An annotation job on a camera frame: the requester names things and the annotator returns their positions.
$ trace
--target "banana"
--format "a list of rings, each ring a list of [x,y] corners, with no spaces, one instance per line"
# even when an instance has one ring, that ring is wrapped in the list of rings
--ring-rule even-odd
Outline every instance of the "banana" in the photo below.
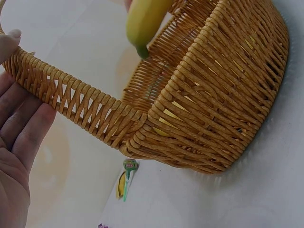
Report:
[[[174,0],[133,0],[129,9],[126,33],[141,58],[147,58],[148,43],[153,39]]]

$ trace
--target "woven basket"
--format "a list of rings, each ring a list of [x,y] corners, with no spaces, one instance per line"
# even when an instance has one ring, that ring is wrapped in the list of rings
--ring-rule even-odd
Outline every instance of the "woven basket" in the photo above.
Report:
[[[122,101],[21,48],[3,65],[32,94],[128,157],[219,173],[241,156],[270,111],[288,57],[287,29],[271,0],[177,0],[170,12]]]

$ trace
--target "finger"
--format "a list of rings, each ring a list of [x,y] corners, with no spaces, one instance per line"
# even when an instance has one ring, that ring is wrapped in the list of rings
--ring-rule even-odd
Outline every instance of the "finger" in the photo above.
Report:
[[[125,7],[127,8],[127,11],[129,11],[131,6],[132,0],[124,0]]]
[[[38,110],[42,102],[33,95],[29,95],[22,106],[10,116],[0,129],[0,138],[6,145],[6,149],[11,150],[17,136],[26,126],[32,115]]]
[[[8,59],[16,50],[20,43],[21,31],[12,30],[7,35],[0,35],[0,64]]]
[[[55,115],[56,111],[48,104],[43,103],[18,135],[13,145],[12,153],[19,158],[28,172],[32,168],[37,151],[49,131]]]
[[[8,73],[4,72],[0,75],[0,97],[11,87],[14,79]]]
[[[0,129],[6,120],[17,110],[28,92],[16,82],[0,97]]]

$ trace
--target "basket wall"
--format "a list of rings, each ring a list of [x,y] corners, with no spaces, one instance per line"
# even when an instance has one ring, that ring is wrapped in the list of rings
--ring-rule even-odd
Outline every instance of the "basket wall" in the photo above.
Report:
[[[207,174],[226,170],[269,113],[288,46],[271,0],[184,1],[125,90],[123,100],[148,120],[121,152]]]

